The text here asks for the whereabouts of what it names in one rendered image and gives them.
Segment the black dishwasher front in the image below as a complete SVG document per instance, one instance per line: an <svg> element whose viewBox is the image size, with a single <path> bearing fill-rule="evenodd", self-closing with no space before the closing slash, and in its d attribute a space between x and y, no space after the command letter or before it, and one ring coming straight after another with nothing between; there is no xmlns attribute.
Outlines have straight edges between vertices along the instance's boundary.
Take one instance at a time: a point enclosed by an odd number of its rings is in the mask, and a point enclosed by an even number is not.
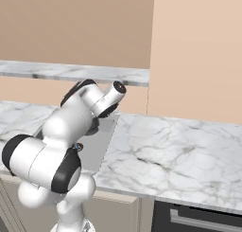
<svg viewBox="0 0 242 232"><path fill-rule="evenodd" d="M179 215L183 217L242 227L242 215L156 201L153 209L151 232L217 232L215 230L172 223L170 221L171 209L177 209Z"/></svg>

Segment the beige cupboard door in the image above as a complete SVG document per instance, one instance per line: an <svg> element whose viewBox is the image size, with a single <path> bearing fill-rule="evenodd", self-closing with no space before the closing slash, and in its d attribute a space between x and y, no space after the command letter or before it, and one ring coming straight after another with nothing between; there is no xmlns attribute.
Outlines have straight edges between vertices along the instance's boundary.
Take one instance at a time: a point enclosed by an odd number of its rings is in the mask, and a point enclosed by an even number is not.
<svg viewBox="0 0 242 232"><path fill-rule="evenodd" d="M17 186L13 178L0 174L0 215L9 232L27 232L20 216Z"/></svg>
<svg viewBox="0 0 242 232"><path fill-rule="evenodd" d="M138 232L137 197L97 191L84 208L96 232Z"/></svg>

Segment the grey sink basin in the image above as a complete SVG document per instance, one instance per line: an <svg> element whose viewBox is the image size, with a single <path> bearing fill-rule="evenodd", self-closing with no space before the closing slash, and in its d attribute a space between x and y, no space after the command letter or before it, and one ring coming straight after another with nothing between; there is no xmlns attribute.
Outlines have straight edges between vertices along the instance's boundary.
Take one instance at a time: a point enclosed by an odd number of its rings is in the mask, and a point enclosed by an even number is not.
<svg viewBox="0 0 242 232"><path fill-rule="evenodd" d="M90 112L58 110L35 136L39 154L34 166L54 174L66 151L78 143L83 145L82 150L75 154L75 159L80 159L81 170L98 172L117 120L118 115L97 118L92 117Z"/></svg>

